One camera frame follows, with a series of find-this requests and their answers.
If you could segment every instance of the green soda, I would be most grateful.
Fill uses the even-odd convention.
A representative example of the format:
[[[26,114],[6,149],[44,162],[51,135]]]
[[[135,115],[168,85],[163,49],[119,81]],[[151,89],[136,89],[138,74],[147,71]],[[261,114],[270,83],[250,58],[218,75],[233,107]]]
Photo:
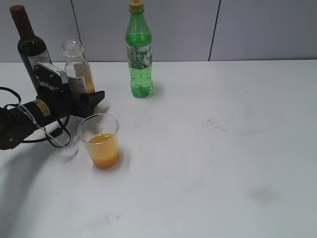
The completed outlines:
[[[130,3],[131,18],[125,41],[134,97],[146,98],[153,92],[152,35],[145,21],[142,0]]]

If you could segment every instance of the clear plastic cup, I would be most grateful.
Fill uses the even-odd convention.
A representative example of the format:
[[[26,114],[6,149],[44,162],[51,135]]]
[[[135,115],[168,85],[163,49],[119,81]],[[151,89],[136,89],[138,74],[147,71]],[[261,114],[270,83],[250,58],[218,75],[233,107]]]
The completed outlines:
[[[118,130],[117,119],[106,114],[92,115],[78,126],[78,136],[96,167],[108,169],[118,162]]]

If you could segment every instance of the yellow bottle cap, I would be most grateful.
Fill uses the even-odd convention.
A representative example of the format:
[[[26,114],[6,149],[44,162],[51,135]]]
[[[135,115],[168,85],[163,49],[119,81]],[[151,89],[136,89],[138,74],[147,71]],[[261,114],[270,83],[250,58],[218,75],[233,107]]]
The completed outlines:
[[[143,0],[132,0],[130,2],[130,12],[131,13],[144,12]]]

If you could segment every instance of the bottle label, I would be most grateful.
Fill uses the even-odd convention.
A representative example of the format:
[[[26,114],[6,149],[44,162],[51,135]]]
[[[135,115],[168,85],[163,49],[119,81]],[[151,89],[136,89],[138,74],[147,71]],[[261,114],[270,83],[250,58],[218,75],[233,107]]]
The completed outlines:
[[[37,65],[38,62],[41,63],[52,63],[48,50],[45,50],[43,53],[37,56],[28,57],[32,69]]]
[[[152,65],[152,45],[134,47],[127,45],[129,66],[136,69],[148,68]]]
[[[87,85],[85,77],[68,77],[68,85],[74,93],[86,93]]]

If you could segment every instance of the dark red wine bottle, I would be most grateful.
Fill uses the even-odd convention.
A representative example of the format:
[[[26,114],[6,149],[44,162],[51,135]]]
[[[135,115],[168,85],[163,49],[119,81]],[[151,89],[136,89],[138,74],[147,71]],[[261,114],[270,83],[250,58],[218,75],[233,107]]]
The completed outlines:
[[[15,5],[10,7],[14,24],[19,32],[18,51],[22,61],[32,80],[33,86],[38,92],[39,81],[35,77],[34,67],[38,62],[52,63],[48,49],[44,41],[34,35],[30,20],[24,6]]]

